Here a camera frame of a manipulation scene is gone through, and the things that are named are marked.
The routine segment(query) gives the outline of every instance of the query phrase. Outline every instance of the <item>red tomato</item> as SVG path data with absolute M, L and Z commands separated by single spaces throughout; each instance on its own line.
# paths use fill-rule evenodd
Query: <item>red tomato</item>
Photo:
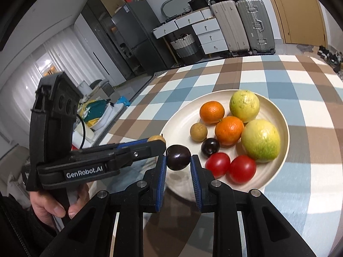
M 256 173 L 256 162 L 247 155 L 240 155 L 232 162 L 228 170 L 231 179 L 238 184 L 250 181 Z
M 205 168 L 217 179 L 224 176 L 230 167 L 231 160 L 226 153 L 214 153 L 207 159 Z

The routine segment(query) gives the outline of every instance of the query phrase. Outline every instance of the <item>human hand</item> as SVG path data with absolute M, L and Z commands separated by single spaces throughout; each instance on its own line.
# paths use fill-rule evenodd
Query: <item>human hand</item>
M 87 184 L 78 187 L 78 200 L 68 209 L 68 215 L 73 218 L 80 209 L 89 201 L 89 188 Z M 51 215 L 63 218 L 66 211 L 63 206 L 47 191 L 31 191 L 30 201 L 33 211 L 40 221 L 54 228 L 54 223 Z

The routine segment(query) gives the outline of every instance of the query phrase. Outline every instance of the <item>ceiling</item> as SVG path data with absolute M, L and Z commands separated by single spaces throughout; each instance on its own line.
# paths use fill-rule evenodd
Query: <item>ceiling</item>
M 0 52 L 0 88 L 43 42 L 73 24 L 87 0 L 37 0 Z

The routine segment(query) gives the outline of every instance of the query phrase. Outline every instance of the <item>checkered tablecloth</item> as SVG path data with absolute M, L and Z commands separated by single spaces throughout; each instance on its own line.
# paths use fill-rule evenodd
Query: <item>checkered tablecloth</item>
M 109 143 L 159 134 L 190 101 L 214 91 L 245 89 L 273 101 L 286 117 L 286 163 L 262 192 L 318 257 L 343 234 L 343 83 L 327 64 L 307 56 L 270 55 L 216 60 L 156 78 L 109 132 Z M 111 192 L 141 179 L 153 163 L 135 163 L 103 181 Z M 213 215 L 166 190 L 159 214 L 144 229 L 145 256 L 212 256 Z

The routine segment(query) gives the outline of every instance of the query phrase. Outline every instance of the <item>orange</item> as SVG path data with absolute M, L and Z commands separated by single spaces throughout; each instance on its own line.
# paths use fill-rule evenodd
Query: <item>orange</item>
M 229 116 L 216 125 L 214 133 L 220 144 L 231 146 L 240 139 L 243 129 L 244 124 L 239 118 Z
M 215 124 L 225 115 L 224 107 L 217 101 L 209 101 L 200 108 L 200 118 L 205 124 Z

